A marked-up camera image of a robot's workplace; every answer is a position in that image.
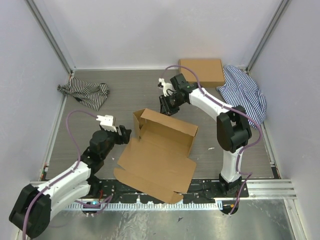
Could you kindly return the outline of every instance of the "red wire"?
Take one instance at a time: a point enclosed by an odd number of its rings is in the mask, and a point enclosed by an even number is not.
[[[99,203],[100,203],[100,200],[102,199],[103,194],[104,194],[104,191],[100,190],[100,197],[99,197],[99,201],[98,201]]]

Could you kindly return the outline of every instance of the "folded cloth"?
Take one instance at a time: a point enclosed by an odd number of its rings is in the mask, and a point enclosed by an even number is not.
[[[71,95],[78,102],[96,111],[105,102],[110,92],[105,83],[81,81],[74,76],[67,84],[63,86],[58,85],[57,89],[64,95]]]
[[[266,118],[267,102],[256,82],[234,66],[224,66],[223,73],[225,84],[216,89],[224,101],[235,107],[241,105],[249,117],[258,125],[262,124]],[[257,128],[250,120],[249,124]]]

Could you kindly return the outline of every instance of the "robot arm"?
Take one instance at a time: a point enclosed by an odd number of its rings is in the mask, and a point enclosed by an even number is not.
[[[219,175],[220,189],[226,195],[233,195],[241,185],[242,177],[239,174],[242,154],[240,155],[237,168],[237,157],[240,150],[248,144],[252,133],[248,120],[230,110],[227,110],[208,99],[198,88],[197,83],[190,84],[180,73],[170,79],[163,88],[163,95],[159,97],[160,112],[171,116],[177,113],[184,103],[194,105],[210,117],[216,120],[217,140],[223,148],[223,167]],[[229,108],[246,113],[242,106],[233,107],[212,96],[204,88],[206,95],[215,99],[218,103]]]
[[[100,130],[92,135],[80,162],[76,161],[70,168],[37,187],[29,184],[22,189],[9,216],[10,222],[20,230],[23,229],[31,201],[46,189],[36,200],[28,216],[26,233],[29,237],[38,237],[54,216],[75,200],[84,196],[96,196],[101,186],[95,174],[104,165],[105,158],[115,144],[129,142],[131,130],[122,125],[115,127],[113,116],[97,116],[97,120],[100,121]]]

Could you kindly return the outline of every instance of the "brown cardboard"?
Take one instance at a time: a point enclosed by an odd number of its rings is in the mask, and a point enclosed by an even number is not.
[[[225,84],[225,76],[220,59],[185,58],[179,60],[179,65],[193,70],[204,88],[215,88]],[[194,75],[184,68],[180,68],[180,73],[190,83],[197,81]]]
[[[133,122],[137,138],[120,156],[123,169],[114,169],[115,178],[165,203],[179,202],[196,169],[187,156],[198,127],[147,108],[134,112]]]

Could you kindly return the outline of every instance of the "gray floor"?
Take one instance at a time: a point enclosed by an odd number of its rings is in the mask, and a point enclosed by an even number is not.
[[[294,240],[295,236],[283,200],[242,200],[232,217],[198,209],[104,211],[86,217],[66,209],[36,239]]]
[[[75,76],[81,80],[107,83],[110,87],[110,94],[98,112],[83,106],[73,97],[68,97],[50,159],[47,179],[57,176],[77,159],[76,148],[68,136],[65,126],[65,118],[70,111],[81,109],[97,115],[113,115],[116,117],[116,125],[124,125],[127,129],[133,129],[132,113],[134,111],[144,108],[154,111],[160,110],[159,95],[161,90],[158,89],[157,84],[161,73],[162,70],[77,71]],[[169,81],[170,77],[176,73],[176,70],[167,71],[166,80]],[[207,90],[221,99],[214,88]],[[180,111],[174,117],[199,126],[189,156],[197,163],[194,178],[217,178],[222,169],[223,151],[216,138],[216,122],[201,109],[187,103],[181,106]],[[75,113],[70,118],[69,124],[81,151],[84,151],[89,145],[92,134],[99,129],[98,122],[86,114]],[[252,129],[250,142],[258,139],[258,136],[258,131]],[[113,148],[104,161],[104,166],[96,174],[98,178],[114,178],[113,169],[117,166],[117,160],[124,147],[124,145],[116,145]],[[245,151],[241,170],[243,172],[253,172],[253,178],[273,178],[263,141]]]

